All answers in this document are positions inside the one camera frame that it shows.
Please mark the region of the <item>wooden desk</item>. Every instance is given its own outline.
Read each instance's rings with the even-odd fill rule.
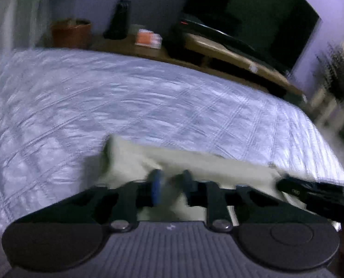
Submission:
[[[271,71],[268,68],[256,64],[255,62],[241,55],[228,51],[225,47],[216,42],[209,41],[202,37],[197,37],[195,35],[186,35],[185,45],[185,49],[193,51],[194,53],[201,54],[202,62],[200,63],[200,65],[171,58],[163,46],[161,47],[161,49],[152,49],[137,46],[134,44],[134,42],[134,35],[129,35],[124,40],[108,40],[104,39],[100,35],[93,38],[93,44],[91,45],[90,50],[137,56],[178,66],[184,66],[224,79],[236,81],[243,85],[247,85],[249,87],[267,93],[271,93],[270,88],[276,86],[277,88],[281,88],[284,93],[290,92],[295,95],[302,94],[302,91],[292,86],[279,72]],[[253,66],[255,66],[257,68],[257,72],[252,74],[256,75],[260,79],[260,81],[265,80],[267,82],[265,84],[266,86],[264,86],[262,83],[245,80],[245,78],[237,77],[221,70],[211,68],[209,66],[209,63],[212,58],[238,66],[242,69],[248,70],[248,72],[253,68]]]
[[[205,66],[208,66],[212,58],[227,62],[239,68],[254,73],[255,75],[267,79],[282,88],[297,95],[302,95],[302,91],[290,84],[288,80],[276,70],[271,70],[261,64],[258,64],[242,55],[231,52],[225,46],[203,38],[198,35],[187,34],[185,48],[206,56]]]

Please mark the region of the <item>black vase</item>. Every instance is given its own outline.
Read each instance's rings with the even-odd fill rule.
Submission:
[[[103,34],[104,38],[122,40],[127,37],[130,6],[131,1],[129,0],[119,0],[117,2],[110,27]]]

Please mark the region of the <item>bed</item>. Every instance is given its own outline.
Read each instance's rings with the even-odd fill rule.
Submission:
[[[344,184],[308,117],[272,95],[141,58],[1,46],[0,235],[15,219],[92,185],[112,133]],[[1,260],[0,276],[8,268]]]

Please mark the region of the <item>bolt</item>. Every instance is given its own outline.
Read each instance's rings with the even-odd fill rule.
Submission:
[[[124,231],[129,227],[129,222],[123,219],[117,219],[116,221],[111,222],[110,227],[113,230]]]
[[[226,219],[216,219],[212,226],[217,232],[230,232],[232,230],[232,223]]]

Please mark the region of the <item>plant pot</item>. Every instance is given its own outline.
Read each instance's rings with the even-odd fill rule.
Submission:
[[[90,43],[91,22],[85,19],[66,19],[51,25],[53,46],[56,48],[86,49]]]

